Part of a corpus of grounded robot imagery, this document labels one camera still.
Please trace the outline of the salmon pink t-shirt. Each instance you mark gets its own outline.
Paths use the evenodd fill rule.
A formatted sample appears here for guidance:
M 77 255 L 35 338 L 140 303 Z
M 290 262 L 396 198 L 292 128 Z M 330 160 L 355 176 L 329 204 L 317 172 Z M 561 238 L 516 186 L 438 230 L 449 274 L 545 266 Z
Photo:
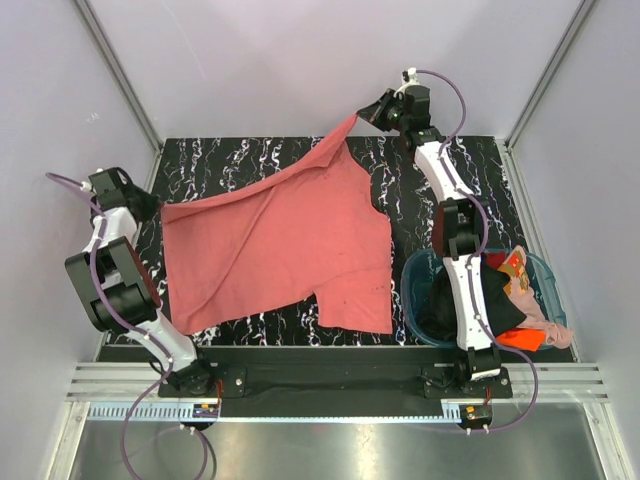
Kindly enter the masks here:
M 391 225 L 353 159 L 349 117 L 242 189 L 162 208 L 170 314 L 194 334 L 314 297 L 322 327 L 392 330 Z

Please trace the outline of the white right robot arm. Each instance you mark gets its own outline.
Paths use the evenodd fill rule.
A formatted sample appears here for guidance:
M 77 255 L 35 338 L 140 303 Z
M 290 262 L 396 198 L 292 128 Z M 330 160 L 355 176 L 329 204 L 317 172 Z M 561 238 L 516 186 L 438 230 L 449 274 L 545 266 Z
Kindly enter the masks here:
M 358 116 L 381 131 L 396 131 L 438 202 L 432 247 L 448 274 L 457 320 L 454 384 L 466 396 L 486 389 L 501 362 L 490 331 L 481 279 L 488 220 L 481 202 L 455 169 L 446 140 L 431 124 L 430 90 L 417 80 L 389 89 Z

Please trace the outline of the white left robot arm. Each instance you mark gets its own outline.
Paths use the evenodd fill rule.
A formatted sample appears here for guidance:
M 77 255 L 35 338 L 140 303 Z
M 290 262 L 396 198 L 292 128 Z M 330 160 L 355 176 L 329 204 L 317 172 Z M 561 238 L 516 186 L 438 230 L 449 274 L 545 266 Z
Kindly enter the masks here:
M 71 183 L 89 202 L 92 236 L 84 250 L 65 260 L 66 273 L 91 324 L 144 347 L 164 381 L 176 391 L 203 396 L 216 372 L 201 350 L 163 314 L 162 302 L 133 246 L 140 226 L 160 201 L 120 167 Z

